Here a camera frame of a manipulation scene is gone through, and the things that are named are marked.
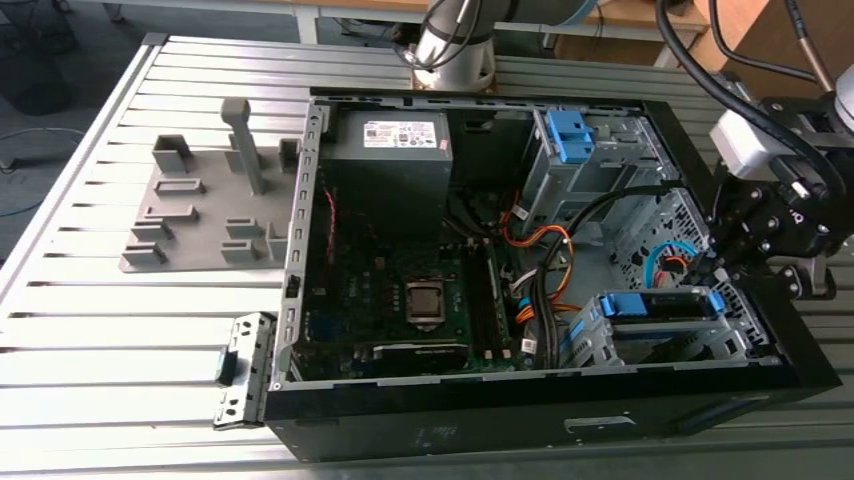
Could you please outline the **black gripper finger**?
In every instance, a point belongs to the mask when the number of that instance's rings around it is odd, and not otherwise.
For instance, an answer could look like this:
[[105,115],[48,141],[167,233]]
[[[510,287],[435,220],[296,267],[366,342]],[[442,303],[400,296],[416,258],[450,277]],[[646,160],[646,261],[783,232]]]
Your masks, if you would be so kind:
[[827,259],[795,258],[780,265],[764,258],[738,259],[731,264],[738,289],[755,301],[830,301],[838,293]]
[[722,184],[715,192],[707,249],[696,254],[696,280],[711,281],[715,273],[748,271],[767,258],[763,247],[778,231],[772,191],[766,184]]

